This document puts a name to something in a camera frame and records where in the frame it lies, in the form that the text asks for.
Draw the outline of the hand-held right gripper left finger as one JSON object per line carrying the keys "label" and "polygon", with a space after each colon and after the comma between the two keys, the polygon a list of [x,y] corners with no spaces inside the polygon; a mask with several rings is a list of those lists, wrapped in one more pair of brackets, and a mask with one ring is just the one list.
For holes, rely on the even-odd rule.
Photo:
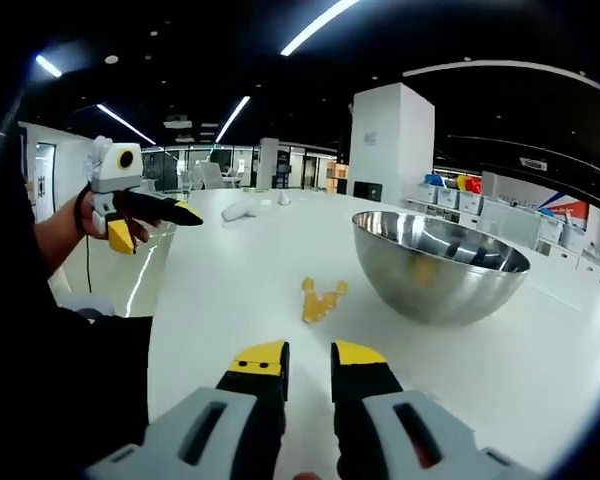
{"label": "hand-held right gripper left finger", "polygon": [[151,423],[140,445],[88,467],[86,479],[271,479],[286,430],[289,343],[246,348],[216,387]]}

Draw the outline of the person's left hand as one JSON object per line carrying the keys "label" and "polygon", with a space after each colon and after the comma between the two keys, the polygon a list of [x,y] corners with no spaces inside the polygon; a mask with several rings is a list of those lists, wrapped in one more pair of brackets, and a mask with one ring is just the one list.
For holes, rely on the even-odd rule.
{"label": "person's left hand", "polygon": [[[108,193],[97,194],[88,182],[74,198],[71,214],[76,229],[82,234],[98,240],[109,240],[108,227],[104,224],[100,230],[99,220],[96,219],[96,201],[106,199]],[[111,193],[111,205],[115,212],[115,219],[125,222],[133,247],[139,242],[147,243],[149,231],[144,224],[159,227],[161,220],[157,217],[141,215],[136,208],[129,203],[127,191],[115,191]]]}

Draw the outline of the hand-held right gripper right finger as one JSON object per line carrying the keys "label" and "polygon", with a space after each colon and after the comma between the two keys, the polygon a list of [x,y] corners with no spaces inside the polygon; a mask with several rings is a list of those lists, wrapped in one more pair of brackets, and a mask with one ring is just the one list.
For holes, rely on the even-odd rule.
{"label": "hand-held right gripper right finger", "polygon": [[362,345],[331,344],[331,398],[342,479],[537,479],[489,448],[424,393],[401,386],[386,359]]}

